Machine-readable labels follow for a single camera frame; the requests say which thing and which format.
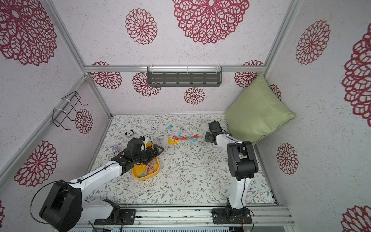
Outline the yellow plastic storage box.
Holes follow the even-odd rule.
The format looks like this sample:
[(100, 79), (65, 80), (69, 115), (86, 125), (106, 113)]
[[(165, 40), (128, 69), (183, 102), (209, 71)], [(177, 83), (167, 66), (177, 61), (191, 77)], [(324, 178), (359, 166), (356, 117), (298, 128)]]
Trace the yellow plastic storage box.
[(134, 160), (134, 166), (132, 168), (132, 175), (137, 180), (147, 180), (155, 177), (160, 168), (158, 161), (158, 151), (150, 142), (143, 142), (142, 150)]

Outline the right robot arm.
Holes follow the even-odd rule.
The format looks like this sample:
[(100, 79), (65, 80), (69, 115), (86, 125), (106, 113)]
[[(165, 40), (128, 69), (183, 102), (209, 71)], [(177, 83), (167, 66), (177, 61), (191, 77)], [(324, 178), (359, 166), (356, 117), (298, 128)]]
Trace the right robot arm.
[(228, 167), (231, 176), (232, 190), (227, 200), (227, 211), (241, 214), (245, 209), (245, 198), (248, 185), (259, 171), (254, 147), (250, 141), (240, 141), (223, 130), (218, 121), (209, 123), (205, 141), (227, 149)]

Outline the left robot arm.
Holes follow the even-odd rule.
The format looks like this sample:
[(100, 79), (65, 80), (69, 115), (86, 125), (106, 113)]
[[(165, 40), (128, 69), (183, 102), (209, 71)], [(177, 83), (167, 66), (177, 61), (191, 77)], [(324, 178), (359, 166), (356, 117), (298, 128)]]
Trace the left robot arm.
[(40, 218), (59, 232), (67, 232), (83, 222), (123, 223), (118, 204), (108, 199), (86, 203), (86, 197), (103, 184), (124, 175), (134, 165), (149, 164), (163, 151), (163, 147), (152, 144), (149, 138), (130, 139), (127, 147), (104, 166), (71, 181), (55, 181), (40, 209)]

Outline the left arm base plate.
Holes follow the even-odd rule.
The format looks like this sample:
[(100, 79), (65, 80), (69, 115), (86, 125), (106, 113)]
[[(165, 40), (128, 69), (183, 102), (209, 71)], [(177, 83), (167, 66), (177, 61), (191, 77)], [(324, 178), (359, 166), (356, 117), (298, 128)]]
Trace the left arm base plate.
[(95, 220), (94, 225), (133, 225), (135, 216), (135, 209), (120, 209), (114, 211), (107, 219)]

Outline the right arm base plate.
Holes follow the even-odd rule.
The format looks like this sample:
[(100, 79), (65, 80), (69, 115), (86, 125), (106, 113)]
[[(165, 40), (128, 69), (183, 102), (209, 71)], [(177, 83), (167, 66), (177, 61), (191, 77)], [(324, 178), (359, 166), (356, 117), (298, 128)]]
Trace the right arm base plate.
[(241, 209), (213, 208), (213, 224), (252, 224), (253, 219), (247, 207)]

